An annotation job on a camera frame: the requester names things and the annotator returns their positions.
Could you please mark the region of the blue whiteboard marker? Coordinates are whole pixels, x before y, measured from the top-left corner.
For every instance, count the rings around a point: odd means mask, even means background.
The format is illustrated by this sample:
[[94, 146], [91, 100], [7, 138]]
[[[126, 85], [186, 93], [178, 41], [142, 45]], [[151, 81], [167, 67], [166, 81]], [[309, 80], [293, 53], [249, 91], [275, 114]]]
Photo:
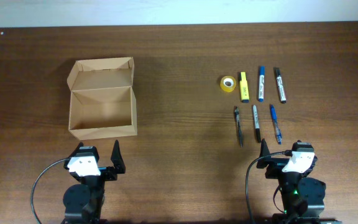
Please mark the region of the blue whiteboard marker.
[[258, 100], [260, 102], [264, 101], [264, 78], [265, 78], [265, 67], [259, 67], [259, 92], [258, 92]]

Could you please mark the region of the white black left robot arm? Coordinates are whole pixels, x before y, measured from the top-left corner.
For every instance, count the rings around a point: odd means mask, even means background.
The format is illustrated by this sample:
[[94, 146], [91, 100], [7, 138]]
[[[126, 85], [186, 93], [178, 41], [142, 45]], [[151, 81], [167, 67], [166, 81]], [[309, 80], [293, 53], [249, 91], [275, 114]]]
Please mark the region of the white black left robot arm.
[[105, 183], [116, 181], [126, 172], [119, 141], [114, 142], [111, 154], [112, 166], [100, 167], [99, 154], [94, 146], [82, 142], [68, 156], [64, 168], [78, 181], [69, 187], [63, 196], [65, 218], [63, 223], [107, 223], [101, 218], [105, 199]]

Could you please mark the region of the brown cardboard box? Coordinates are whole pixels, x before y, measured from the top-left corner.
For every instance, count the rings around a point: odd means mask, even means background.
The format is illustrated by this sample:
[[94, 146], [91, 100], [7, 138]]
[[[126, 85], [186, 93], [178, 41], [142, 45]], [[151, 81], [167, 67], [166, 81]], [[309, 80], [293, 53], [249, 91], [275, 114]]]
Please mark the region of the brown cardboard box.
[[77, 60], [67, 78], [68, 130], [79, 140], [137, 135], [132, 57]]

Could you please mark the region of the black permanent marker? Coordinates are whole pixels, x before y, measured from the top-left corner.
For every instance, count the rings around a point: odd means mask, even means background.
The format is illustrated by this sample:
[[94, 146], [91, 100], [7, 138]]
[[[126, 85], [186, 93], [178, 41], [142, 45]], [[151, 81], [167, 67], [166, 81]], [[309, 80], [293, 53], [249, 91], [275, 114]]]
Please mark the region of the black permanent marker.
[[262, 140], [260, 135], [259, 117], [258, 117], [256, 105], [252, 106], [252, 112], [254, 117], [254, 126], [255, 126], [255, 134], [256, 134], [257, 142], [261, 143]]

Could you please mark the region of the yellow clear tape roll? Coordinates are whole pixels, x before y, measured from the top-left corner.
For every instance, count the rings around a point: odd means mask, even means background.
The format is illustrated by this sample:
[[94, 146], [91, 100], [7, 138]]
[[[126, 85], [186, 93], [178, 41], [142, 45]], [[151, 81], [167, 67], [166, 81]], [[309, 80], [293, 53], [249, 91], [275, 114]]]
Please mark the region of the yellow clear tape roll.
[[225, 92], [232, 92], [235, 90], [236, 88], [236, 79], [232, 76], [224, 76], [222, 77], [221, 81], [220, 81], [220, 88], [225, 91]]

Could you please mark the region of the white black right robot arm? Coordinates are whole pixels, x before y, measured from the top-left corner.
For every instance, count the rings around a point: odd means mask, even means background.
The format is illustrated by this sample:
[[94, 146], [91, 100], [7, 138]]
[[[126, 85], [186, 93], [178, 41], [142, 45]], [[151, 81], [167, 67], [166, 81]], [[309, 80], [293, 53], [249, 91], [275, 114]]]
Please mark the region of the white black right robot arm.
[[283, 210], [272, 215], [273, 224], [335, 224], [339, 220], [321, 218], [324, 211], [326, 184], [311, 178], [318, 158], [310, 143], [297, 141], [289, 151], [282, 152], [285, 158], [276, 158], [262, 140], [258, 169], [265, 169], [267, 179], [277, 179], [275, 192], [281, 194]]

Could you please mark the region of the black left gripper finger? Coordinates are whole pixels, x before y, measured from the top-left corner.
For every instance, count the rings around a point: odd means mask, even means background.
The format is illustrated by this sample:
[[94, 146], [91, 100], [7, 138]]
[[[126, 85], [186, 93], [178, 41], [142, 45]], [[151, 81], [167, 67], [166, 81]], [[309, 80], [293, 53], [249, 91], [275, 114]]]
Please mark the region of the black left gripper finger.
[[117, 174], [126, 173], [126, 166], [121, 155], [121, 150], [118, 140], [115, 140], [114, 142], [114, 146], [111, 154], [111, 162], [113, 163], [114, 170]]
[[73, 151], [73, 153], [77, 153], [78, 150], [80, 149], [80, 147], [83, 147], [83, 146], [84, 146], [83, 142], [79, 142], [79, 144], [77, 145], [77, 147], [75, 148], [75, 150]]

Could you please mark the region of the blue ballpoint pen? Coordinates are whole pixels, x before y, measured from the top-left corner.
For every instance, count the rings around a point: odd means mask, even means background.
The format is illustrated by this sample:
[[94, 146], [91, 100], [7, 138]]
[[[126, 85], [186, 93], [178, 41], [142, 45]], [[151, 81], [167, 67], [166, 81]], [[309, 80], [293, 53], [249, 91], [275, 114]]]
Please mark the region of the blue ballpoint pen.
[[278, 127], [278, 119], [277, 119], [277, 114], [274, 108], [274, 105], [270, 105], [270, 114], [272, 117], [272, 122], [273, 122], [273, 126], [275, 128], [275, 137], [277, 139], [278, 144], [282, 143], [282, 133], [280, 128]]

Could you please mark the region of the black whiteboard marker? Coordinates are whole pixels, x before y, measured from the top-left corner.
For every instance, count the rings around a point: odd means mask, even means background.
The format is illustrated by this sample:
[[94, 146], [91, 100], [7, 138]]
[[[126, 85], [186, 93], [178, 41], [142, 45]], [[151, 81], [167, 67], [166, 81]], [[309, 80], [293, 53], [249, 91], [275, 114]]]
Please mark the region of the black whiteboard marker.
[[287, 98], [285, 95], [285, 89], [283, 86], [283, 80], [282, 80], [282, 76], [280, 73], [280, 69], [278, 67], [275, 67], [273, 70], [274, 70], [274, 73], [276, 76], [277, 87], [278, 87], [278, 92], [279, 92], [279, 96], [280, 96], [280, 102], [285, 104], [287, 102]]

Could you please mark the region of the black ballpoint pen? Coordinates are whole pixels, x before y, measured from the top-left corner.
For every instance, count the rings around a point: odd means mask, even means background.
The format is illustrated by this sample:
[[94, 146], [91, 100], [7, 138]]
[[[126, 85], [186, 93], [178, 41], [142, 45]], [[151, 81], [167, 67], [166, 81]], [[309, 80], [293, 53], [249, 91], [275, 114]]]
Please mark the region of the black ballpoint pen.
[[239, 116], [239, 109], [237, 106], [234, 107], [234, 117], [237, 124], [237, 137], [239, 140], [240, 147], [243, 147], [243, 137], [242, 137], [242, 130], [241, 130], [241, 122]]

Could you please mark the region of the yellow highlighter marker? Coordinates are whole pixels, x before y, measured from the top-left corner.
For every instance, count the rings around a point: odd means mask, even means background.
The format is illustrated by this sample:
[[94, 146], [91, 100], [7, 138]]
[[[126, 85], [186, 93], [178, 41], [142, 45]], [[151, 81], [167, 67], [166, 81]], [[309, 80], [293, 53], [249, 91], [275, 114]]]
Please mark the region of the yellow highlighter marker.
[[243, 103], [248, 103], [249, 102], [249, 89], [248, 89], [246, 72], [239, 73], [239, 86], [240, 86], [240, 93], [241, 93], [241, 101]]

